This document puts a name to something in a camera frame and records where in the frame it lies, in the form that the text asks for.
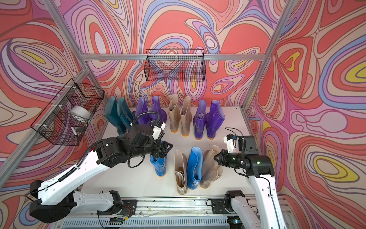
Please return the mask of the beige rain boot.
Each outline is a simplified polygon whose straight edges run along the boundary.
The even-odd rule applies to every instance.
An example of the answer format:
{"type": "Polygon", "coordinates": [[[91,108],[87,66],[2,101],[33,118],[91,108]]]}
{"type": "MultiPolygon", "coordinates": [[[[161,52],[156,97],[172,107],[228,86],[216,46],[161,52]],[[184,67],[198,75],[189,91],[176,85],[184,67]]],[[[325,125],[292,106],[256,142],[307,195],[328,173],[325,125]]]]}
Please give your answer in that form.
{"type": "Polygon", "coordinates": [[[174,152],[174,175],[176,189],[179,195],[187,193],[187,158],[181,151],[174,152]]]}
{"type": "Polygon", "coordinates": [[[170,130],[176,133],[180,123],[179,96],[173,94],[169,96],[169,99],[168,116],[170,119],[170,130]]]}
{"type": "Polygon", "coordinates": [[[180,115],[181,115],[181,133],[183,136],[189,136],[190,125],[192,122],[191,97],[190,96],[187,96],[184,99],[180,115]]]}
{"type": "Polygon", "coordinates": [[[200,181],[200,187],[203,189],[208,188],[211,183],[219,179],[223,174],[224,167],[214,160],[214,156],[220,152],[221,149],[218,146],[212,145],[211,149],[204,153],[202,179],[200,181]]]}

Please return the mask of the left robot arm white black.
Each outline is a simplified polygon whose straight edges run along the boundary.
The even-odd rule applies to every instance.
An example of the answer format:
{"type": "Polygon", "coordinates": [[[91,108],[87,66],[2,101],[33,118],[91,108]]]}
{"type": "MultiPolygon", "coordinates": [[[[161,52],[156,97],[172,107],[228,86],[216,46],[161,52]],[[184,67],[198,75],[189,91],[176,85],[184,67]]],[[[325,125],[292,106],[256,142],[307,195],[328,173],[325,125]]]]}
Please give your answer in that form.
{"type": "Polygon", "coordinates": [[[102,215],[117,215],[126,206],[118,191],[104,194],[84,194],[77,188],[94,176],[135,157],[151,155],[165,158],[173,145],[162,140],[165,123],[131,126],[123,135],[98,140],[89,146],[80,160],[63,173],[46,181],[35,180],[30,195],[35,198],[29,214],[52,223],[71,213],[96,211],[102,215]]]}

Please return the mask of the blue rain boot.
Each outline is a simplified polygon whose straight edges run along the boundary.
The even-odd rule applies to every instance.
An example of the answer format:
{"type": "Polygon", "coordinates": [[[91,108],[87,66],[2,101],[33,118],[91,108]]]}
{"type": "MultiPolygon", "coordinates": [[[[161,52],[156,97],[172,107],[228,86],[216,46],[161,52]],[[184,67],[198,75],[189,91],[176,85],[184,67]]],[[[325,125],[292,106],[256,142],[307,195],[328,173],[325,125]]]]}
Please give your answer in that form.
{"type": "Polygon", "coordinates": [[[191,149],[187,165],[187,185],[189,189],[196,189],[202,179],[203,152],[199,147],[191,149]]]}
{"type": "Polygon", "coordinates": [[[156,143],[155,148],[150,154],[150,162],[154,166],[156,174],[160,177],[166,173],[166,155],[167,155],[167,143],[161,141],[156,143]]]}

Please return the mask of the purple rain boot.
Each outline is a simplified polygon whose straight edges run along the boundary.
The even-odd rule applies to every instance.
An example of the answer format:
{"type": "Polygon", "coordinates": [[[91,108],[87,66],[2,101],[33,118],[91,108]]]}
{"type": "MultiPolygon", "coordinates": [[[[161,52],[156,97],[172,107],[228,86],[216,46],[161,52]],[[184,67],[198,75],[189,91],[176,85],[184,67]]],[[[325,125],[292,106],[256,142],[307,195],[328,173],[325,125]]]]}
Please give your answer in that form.
{"type": "Polygon", "coordinates": [[[215,138],[216,132],[223,124],[225,118],[220,102],[212,100],[210,111],[206,115],[206,132],[209,139],[215,138]]]}
{"type": "MultiPolygon", "coordinates": [[[[147,107],[147,103],[144,97],[141,97],[138,101],[137,107],[136,107],[136,111],[135,111],[135,116],[139,116],[142,113],[148,112],[148,107],[147,107]]],[[[150,123],[150,115],[149,114],[145,114],[143,116],[141,116],[138,119],[138,123],[140,125],[144,124],[147,125],[150,123]]]]}
{"type": "Polygon", "coordinates": [[[197,111],[193,118],[194,136],[200,140],[203,137],[206,118],[206,101],[200,100],[197,111]]]}
{"type": "Polygon", "coordinates": [[[166,123],[166,121],[167,121],[167,113],[166,113],[165,110],[163,110],[161,108],[159,96],[153,96],[152,97],[152,106],[151,106],[150,111],[154,111],[154,112],[159,113],[160,120],[163,121],[164,123],[166,123]]]}

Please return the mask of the teal rain boot yellow sole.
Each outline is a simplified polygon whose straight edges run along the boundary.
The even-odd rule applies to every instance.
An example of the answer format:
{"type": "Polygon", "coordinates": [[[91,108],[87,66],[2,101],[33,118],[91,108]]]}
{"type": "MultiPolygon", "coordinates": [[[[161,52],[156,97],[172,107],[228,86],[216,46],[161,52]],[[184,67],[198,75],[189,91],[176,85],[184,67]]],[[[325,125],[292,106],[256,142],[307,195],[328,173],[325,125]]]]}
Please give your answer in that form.
{"type": "Polygon", "coordinates": [[[115,96],[111,96],[104,110],[104,116],[107,120],[117,129],[117,133],[122,135],[126,132],[126,127],[122,123],[121,119],[117,114],[117,101],[118,99],[115,96]]]}

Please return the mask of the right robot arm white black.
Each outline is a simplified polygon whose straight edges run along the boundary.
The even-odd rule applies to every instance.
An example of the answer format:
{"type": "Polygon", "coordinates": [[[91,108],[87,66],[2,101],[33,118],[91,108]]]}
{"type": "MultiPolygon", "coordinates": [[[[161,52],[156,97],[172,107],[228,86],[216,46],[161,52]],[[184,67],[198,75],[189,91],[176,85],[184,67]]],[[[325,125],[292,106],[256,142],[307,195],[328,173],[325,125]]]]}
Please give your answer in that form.
{"type": "Polygon", "coordinates": [[[214,160],[223,167],[242,169],[254,189],[257,213],[254,213],[244,193],[240,190],[225,194],[225,211],[235,213],[246,229],[287,228],[275,188],[275,172],[268,156],[260,155],[252,135],[224,137],[226,149],[215,155],[214,160]]]}

